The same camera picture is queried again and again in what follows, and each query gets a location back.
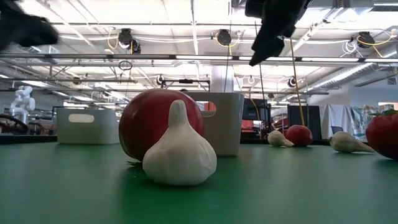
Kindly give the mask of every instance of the white robot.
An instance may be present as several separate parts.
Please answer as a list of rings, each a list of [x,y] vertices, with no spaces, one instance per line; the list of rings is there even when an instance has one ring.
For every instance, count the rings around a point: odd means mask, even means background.
[[[35,109],[35,100],[30,97],[32,90],[30,86],[20,86],[15,91],[15,99],[10,106],[12,115],[18,116],[18,120],[24,124],[27,124],[27,115],[29,112]]]

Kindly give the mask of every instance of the desk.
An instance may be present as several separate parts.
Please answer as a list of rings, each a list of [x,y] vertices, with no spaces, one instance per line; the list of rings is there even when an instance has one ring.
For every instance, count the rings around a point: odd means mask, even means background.
[[[330,147],[242,145],[197,187],[153,184],[120,145],[0,146],[1,224],[386,224],[398,162]]]

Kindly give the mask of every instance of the gray storage bin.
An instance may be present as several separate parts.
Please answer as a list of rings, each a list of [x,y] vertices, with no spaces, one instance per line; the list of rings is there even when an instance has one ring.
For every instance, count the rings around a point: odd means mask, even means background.
[[[60,144],[119,144],[119,123],[113,110],[57,109]]]
[[[205,138],[217,156],[237,156],[241,140],[244,95],[240,93],[185,92],[195,101],[214,103],[216,111],[202,111]]]

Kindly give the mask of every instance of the chair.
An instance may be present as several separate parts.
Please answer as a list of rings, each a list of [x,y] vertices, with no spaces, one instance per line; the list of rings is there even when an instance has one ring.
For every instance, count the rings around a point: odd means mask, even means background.
[[[333,134],[336,134],[339,131],[344,131],[342,127],[331,126],[331,131]]]

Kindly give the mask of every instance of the red tomato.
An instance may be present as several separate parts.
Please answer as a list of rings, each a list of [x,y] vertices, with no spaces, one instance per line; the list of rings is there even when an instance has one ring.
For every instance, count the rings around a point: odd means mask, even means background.
[[[376,152],[398,160],[398,113],[374,117],[366,128],[366,138]]]
[[[305,126],[293,125],[286,132],[286,138],[297,147],[307,147],[312,142],[312,133]]]
[[[205,135],[203,116],[192,98],[180,91],[147,90],[130,101],[119,122],[119,138],[127,155],[143,160],[148,149],[169,127],[170,105],[175,100],[184,101],[192,128],[201,136]]]

